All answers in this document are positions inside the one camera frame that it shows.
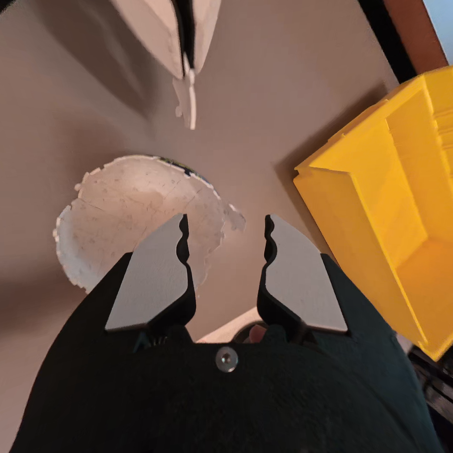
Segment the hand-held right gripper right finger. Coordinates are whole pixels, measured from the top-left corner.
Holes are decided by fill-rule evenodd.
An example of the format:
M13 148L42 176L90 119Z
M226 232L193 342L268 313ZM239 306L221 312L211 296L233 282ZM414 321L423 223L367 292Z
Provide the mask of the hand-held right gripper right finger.
M320 331L345 335L347 322L322 254L303 233L275 214L264 219L264 259L257 310L287 335Z

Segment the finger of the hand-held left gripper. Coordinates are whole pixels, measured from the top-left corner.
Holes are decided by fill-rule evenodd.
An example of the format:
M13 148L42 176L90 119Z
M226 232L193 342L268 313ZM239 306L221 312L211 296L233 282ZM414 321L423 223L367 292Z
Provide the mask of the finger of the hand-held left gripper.
M220 11L220 0L190 0L186 54L190 68L199 74L206 61Z
M144 48L176 79L184 78L178 9L170 0L112 0Z

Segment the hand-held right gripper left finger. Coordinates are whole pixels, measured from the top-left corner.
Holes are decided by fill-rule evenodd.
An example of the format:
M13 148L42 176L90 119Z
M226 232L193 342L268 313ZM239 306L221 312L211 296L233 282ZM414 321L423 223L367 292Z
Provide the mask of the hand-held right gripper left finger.
M186 326L196 312L187 214L178 213L132 253L106 331Z

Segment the partly built puzzle ball shell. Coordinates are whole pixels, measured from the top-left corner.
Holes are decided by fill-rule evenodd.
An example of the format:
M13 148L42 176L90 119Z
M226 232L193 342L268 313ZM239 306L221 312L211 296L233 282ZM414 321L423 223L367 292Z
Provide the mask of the partly built puzzle ball shell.
M186 214L189 265L195 290L207 278L208 257L226 224L244 231L246 219L205 178L179 162L128 155L85 173L77 197L56 219L56 255L68 280L89 293L116 262L150 233Z

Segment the jigsaw puzzle piece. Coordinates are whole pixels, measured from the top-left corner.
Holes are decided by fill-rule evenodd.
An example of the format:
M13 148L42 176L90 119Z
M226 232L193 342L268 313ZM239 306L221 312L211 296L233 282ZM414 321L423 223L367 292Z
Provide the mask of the jigsaw puzzle piece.
M195 73L192 68L179 80L173 78L172 85L175 90L178 105L175 109L177 118L183 118L184 125L190 130L195 130L197 119L197 104L195 93Z

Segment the yellow plastic bin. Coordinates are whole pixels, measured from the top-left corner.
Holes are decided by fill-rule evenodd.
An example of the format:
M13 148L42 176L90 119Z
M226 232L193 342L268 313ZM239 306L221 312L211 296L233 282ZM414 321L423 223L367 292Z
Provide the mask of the yellow plastic bin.
M453 341L452 152L448 66L366 109L294 179L345 274L434 361Z

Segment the grey desk with wooden edge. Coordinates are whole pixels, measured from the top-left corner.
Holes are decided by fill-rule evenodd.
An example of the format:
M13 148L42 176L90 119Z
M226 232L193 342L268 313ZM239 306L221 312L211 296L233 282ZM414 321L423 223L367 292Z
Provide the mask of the grey desk with wooden edge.
M385 0L385 7L416 74L449 66L421 0Z

